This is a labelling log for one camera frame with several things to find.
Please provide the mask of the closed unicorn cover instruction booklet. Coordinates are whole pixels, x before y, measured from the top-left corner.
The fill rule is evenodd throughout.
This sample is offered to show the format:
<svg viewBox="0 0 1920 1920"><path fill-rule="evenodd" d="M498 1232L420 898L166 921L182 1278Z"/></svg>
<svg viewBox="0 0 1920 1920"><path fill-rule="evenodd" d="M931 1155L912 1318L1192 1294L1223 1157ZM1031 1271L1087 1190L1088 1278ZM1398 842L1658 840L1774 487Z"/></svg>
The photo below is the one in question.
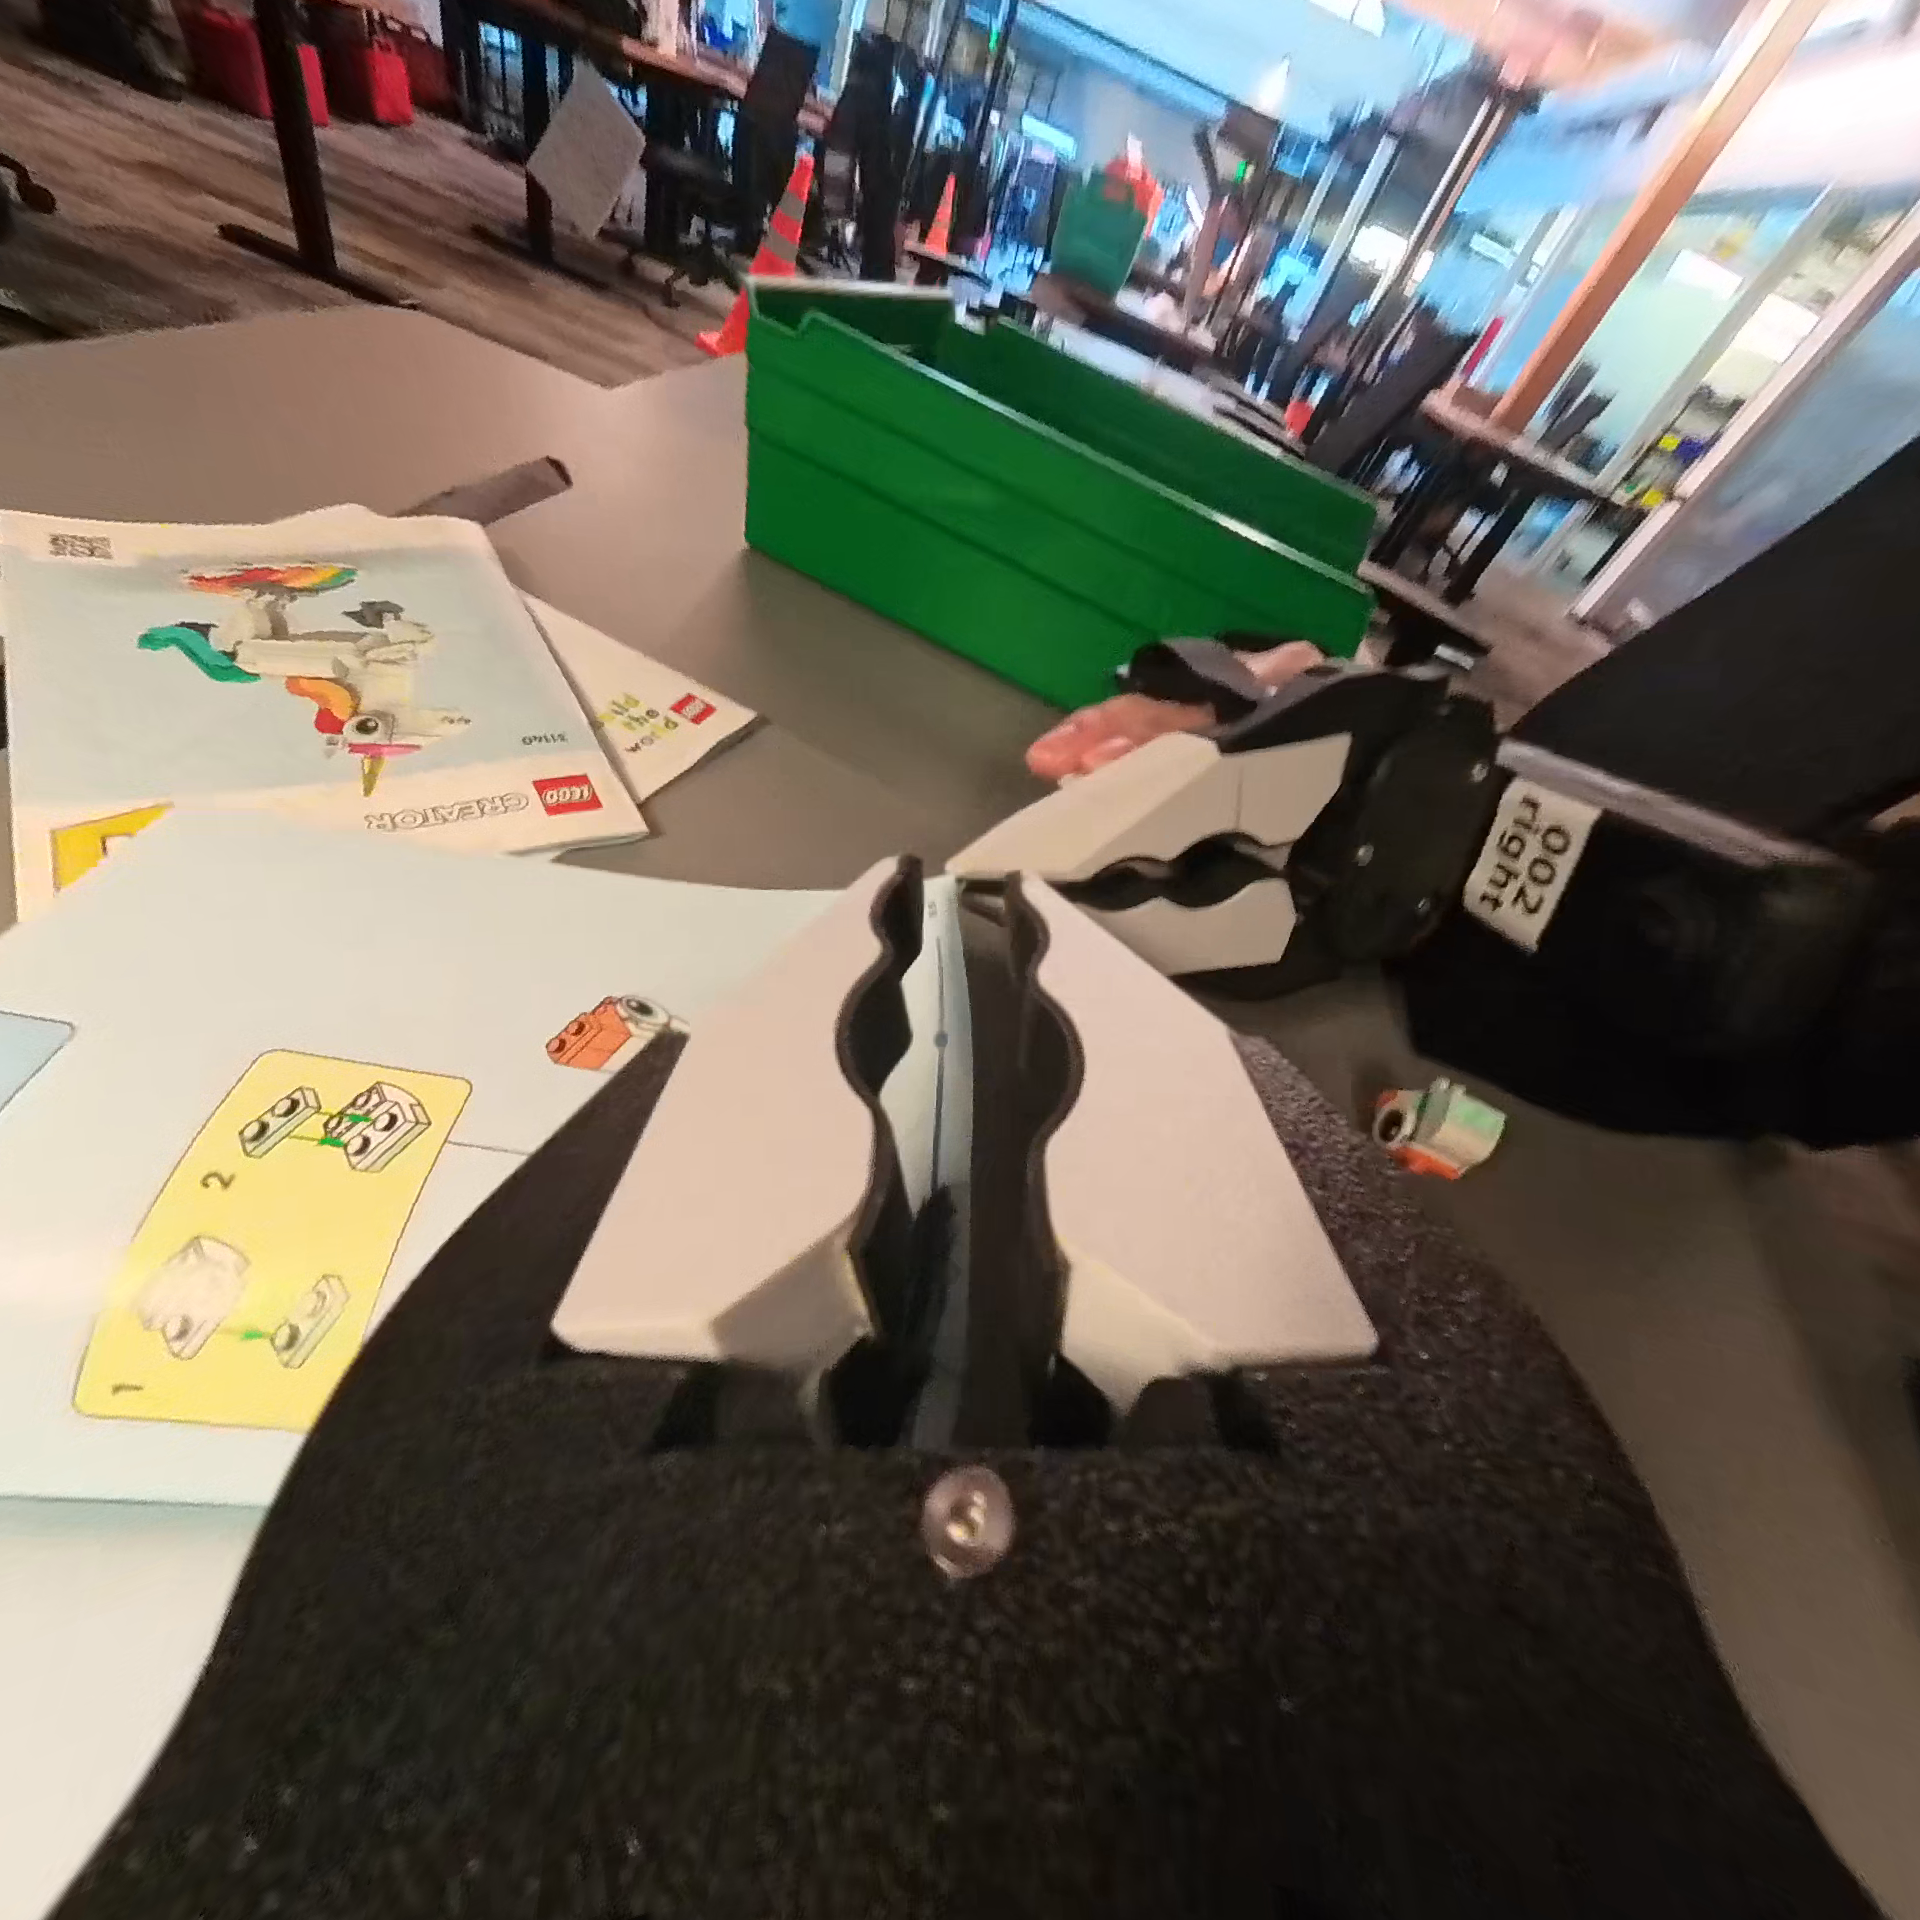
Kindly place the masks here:
<svg viewBox="0 0 1920 1920"><path fill-rule="evenodd" d="M172 813L494 855L649 834L468 519L6 513L3 566L20 920Z"/></svg>

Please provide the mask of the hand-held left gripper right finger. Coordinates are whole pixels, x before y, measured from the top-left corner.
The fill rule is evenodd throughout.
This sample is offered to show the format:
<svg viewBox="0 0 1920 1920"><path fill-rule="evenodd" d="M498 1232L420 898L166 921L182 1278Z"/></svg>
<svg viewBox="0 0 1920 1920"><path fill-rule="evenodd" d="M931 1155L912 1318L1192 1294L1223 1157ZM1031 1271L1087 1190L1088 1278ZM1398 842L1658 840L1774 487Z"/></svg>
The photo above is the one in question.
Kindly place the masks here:
<svg viewBox="0 0 1920 1920"><path fill-rule="evenodd" d="M1379 1331L1234 1033L1042 881L961 881L963 1421L1127 1421Z"/></svg>

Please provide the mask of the orange lego brick assembly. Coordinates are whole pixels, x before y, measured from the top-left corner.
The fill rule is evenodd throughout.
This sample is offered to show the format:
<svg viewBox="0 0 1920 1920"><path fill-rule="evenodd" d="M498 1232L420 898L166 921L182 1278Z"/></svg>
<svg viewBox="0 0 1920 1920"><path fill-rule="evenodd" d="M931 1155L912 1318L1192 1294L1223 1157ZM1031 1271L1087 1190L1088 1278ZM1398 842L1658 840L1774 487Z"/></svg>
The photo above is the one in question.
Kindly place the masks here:
<svg viewBox="0 0 1920 1920"><path fill-rule="evenodd" d="M1499 1107L1438 1075L1423 1089L1385 1089L1372 1136L1404 1171L1456 1182L1498 1152L1505 1128Z"/></svg>

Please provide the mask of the red case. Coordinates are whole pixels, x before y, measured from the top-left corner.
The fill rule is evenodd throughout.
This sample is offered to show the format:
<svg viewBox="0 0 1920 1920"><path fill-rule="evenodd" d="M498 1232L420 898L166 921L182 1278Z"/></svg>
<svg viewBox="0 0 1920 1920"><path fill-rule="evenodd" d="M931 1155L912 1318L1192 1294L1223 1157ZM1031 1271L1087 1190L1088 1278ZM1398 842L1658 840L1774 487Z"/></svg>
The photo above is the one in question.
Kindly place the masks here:
<svg viewBox="0 0 1920 1920"><path fill-rule="evenodd" d="M442 45L419 3L306 3L328 111L347 125L410 128L424 112L456 114Z"/></svg>
<svg viewBox="0 0 1920 1920"><path fill-rule="evenodd" d="M322 59L311 39L306 10L299 3L288 10L311 121L315 128L329 128ZM178 5L176 16L195 89L257 121L272 121L272 91L254 16L227 5Z"/></svg>

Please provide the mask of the green plastic bin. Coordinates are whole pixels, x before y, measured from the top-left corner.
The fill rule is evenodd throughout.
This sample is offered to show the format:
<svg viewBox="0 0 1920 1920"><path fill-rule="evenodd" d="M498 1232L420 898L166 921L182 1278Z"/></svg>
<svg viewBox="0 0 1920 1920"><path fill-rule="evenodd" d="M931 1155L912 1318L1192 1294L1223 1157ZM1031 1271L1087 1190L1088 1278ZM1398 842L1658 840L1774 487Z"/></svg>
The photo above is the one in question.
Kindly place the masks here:
<svg viewBox="0 0 1920 1920"><path fill-rule="evenodd" d="M1152 640L1351 659L1375 502L939 294L754 277L743 537L1055 706Z"/></svg>

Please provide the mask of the white paper sign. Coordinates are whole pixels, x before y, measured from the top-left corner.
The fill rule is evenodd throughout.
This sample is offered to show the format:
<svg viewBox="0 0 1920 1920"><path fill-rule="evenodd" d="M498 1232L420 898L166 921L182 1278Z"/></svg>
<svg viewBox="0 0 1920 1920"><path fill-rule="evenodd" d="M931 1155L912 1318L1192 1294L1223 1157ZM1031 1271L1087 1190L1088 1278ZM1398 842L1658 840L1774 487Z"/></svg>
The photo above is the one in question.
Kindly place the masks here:
<svg viewBox="0 0 1920 1920"><path fill-rule="evenodd" d="M527 162L560 227L596 239L641 174L646 134L590 65L576 65Z"/></svg>

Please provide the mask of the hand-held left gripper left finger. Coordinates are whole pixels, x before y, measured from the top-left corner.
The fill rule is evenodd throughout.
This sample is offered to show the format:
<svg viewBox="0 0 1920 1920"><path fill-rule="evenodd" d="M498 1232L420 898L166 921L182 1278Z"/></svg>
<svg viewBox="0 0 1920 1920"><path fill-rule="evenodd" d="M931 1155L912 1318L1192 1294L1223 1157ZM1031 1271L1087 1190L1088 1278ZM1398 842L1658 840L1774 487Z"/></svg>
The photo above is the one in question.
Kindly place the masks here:
<svg viewBox="0 0 1920 1920"><path fill-rule="evenodd" d="M867 869L690 1031L552 1319L896 1427L923 1282L923 877Z"/></svg>

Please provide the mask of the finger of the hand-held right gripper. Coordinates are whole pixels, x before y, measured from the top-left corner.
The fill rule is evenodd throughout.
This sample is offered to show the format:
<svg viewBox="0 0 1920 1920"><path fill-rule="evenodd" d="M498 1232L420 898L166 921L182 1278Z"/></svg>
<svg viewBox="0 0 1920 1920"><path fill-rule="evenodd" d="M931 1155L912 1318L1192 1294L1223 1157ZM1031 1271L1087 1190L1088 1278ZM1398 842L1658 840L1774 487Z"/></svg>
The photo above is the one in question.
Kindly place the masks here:
<svg viewBox="0 0 1920 1920"><path fill-rule="evenodd" d="M1242 845L1137 855L1055 889L1168 978L1272 969L1298 925L1284 871Z"/></svg>
<svg viewBox="0 0 1920 1920"><path fill-rule="evenodd" d="M1168 865L1240 830L1247 760L1199 734L1152 739L996 823L944 871L1081 882L1131 862Z"/></svg>

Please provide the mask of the small green crate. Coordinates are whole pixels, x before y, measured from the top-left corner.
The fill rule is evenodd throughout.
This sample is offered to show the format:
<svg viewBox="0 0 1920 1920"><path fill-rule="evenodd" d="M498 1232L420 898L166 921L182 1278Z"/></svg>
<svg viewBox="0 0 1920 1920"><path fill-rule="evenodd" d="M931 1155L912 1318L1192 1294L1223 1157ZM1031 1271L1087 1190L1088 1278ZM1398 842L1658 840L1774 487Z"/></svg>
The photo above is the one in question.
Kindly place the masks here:
<svg viewBox="0 0 1920 1920"><path fill-rule="evenodd" d="M1052 230L1047 273L1114 303L1137 267L1162 201L1162 181L1131 152L1076 178Z"/></svg>

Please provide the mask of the person's right hand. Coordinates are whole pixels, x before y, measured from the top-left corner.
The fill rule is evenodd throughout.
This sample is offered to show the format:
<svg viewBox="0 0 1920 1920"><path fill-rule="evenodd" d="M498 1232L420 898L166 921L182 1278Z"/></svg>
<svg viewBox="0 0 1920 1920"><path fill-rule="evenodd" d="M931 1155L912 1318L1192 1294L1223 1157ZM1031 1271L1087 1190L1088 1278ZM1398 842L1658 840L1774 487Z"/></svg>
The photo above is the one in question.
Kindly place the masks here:
<svg viewBox="0 0 1920 1920"><path fill-rule="evenodd" d="M1279 690L1328 659L1307 640L1284 640L1255 655L1236 655L1243 674L1263 690ZM1025 753L1031 777L1064 785L1138 750L1152 739L1203 734L1219 721L1211 701L1200 705L1162 701L1127 685L1102 705L1072 711Z"/></svg>

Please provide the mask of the pale blue instruction booklet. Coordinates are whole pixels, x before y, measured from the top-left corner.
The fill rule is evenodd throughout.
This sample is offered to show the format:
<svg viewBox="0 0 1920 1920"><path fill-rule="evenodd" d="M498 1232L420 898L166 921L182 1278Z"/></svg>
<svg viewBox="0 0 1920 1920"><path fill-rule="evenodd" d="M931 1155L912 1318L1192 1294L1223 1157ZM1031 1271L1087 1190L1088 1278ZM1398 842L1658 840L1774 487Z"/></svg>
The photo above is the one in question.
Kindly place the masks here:
<svg viewBox="0 0 1920 1920"><path fill-rule="evenodd" d="M243 815L113 853L6 933L6 1501L265 1509L336 1429L452 1424L567 1360L554 1312L694 1027L849 888ZM912 1393L958 965L923 877Z"/></svg>

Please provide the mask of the small white leaflet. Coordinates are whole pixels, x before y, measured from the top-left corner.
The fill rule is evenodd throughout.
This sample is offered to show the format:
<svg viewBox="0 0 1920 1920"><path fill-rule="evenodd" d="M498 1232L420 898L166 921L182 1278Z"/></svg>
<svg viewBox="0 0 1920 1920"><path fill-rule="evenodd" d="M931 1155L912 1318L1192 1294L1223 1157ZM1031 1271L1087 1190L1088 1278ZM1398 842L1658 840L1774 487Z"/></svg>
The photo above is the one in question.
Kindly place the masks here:
<svg viewBox="0 0 1920 1920"><path fill-rule="evenodd" d="M687 673L532 594L522 599L639 806L761 722L752 709Z"/></svg>

